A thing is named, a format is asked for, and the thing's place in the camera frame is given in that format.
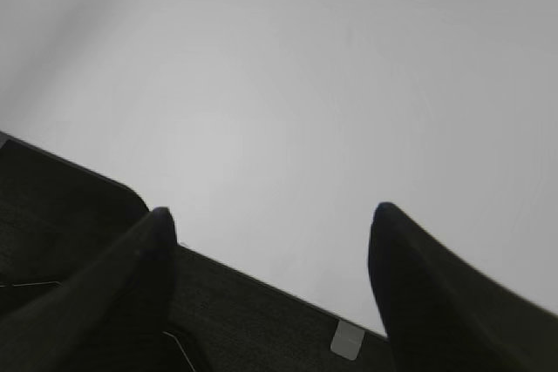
small metal plate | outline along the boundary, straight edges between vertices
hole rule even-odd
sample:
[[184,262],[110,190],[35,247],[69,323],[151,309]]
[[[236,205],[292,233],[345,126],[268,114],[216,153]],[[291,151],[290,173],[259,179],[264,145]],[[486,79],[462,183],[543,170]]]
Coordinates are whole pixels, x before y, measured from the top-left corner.
[[331,351],[345,359],[354,361],[357,359],[363,339],[364,330],[348,322],[339,321],[337,331],[333,336],[333,342],[331,342]]

dark carpet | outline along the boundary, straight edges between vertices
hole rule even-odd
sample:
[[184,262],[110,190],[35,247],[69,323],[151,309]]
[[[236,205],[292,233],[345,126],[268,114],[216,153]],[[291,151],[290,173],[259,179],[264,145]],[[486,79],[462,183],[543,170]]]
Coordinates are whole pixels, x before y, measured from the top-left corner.
[[[123,186],[8,141],[0,148],[0,281],[62,281],[145,211]],[[330,351],[333,316],[184,247],[175,257],[170,321],[195,336],[214,372],[394,371],[383,339],[366,334],[347,361]]]

dark mat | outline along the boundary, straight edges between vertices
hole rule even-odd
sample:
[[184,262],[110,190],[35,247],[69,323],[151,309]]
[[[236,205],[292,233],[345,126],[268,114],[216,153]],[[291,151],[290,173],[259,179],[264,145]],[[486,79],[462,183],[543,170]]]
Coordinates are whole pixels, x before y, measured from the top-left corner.
[[[63,280],[83,266],[146,211],[138,202],[123,211],[126,191],[107,198],[107,187],[90,172],[6,143],[0,149],[0,273],[14,282]],[[214,372],[394,370],[385,340],[366,334],[358,358],[347,361],[330,351],[333,316],[184,247],[175,257],[170,322],[197,341]]]

white surface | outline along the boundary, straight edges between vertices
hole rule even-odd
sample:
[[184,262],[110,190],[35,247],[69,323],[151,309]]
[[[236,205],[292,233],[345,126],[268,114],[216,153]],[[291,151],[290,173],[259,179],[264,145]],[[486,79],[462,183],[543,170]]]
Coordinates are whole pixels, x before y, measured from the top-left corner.
[[0,130],[169,206],[192,249],[383,334],[388,200],[558,312],[556,0],[0,7]]

